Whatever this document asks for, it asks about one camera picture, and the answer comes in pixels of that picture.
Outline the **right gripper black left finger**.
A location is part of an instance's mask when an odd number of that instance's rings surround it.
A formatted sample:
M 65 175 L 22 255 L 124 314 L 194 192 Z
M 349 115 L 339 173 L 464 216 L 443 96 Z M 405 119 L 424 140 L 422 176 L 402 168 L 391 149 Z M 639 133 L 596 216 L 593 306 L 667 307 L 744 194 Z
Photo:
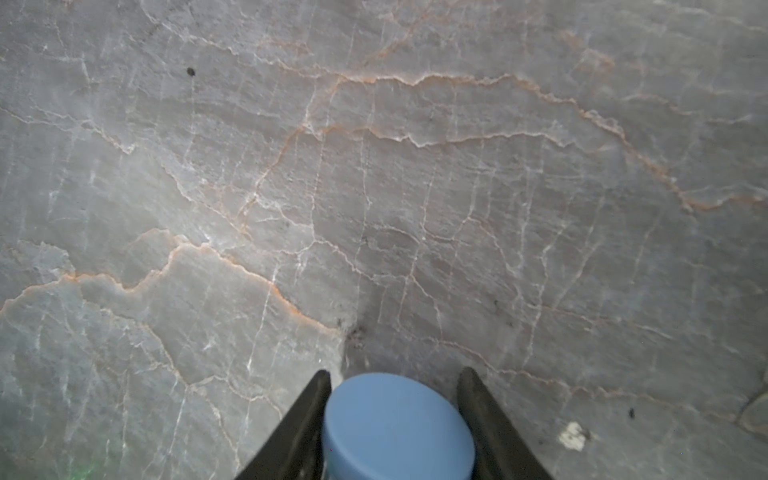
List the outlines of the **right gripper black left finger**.
M 331 375 L 318 370 L 236 480 L 323 478 L 321 430 Z

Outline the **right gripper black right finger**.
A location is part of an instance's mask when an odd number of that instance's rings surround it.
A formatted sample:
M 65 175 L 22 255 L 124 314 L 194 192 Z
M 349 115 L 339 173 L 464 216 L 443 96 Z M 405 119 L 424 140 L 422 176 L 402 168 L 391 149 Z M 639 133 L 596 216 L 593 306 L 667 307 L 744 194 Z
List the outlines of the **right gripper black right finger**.
M 473 480 L 553 480 L 471 367 L 459 374 L 457 403 L 476 449 Z

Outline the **blue hourglass number 30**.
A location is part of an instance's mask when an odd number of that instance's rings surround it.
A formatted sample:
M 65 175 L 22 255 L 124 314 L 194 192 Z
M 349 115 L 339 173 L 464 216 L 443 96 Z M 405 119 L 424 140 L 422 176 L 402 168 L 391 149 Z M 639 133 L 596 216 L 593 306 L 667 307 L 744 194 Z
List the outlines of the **blue hourglass number 30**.
M 459 411 L 407 377 L 366 373 L 335 388 L 321 431 L 325 479 L 467 480 L 476 450 Z

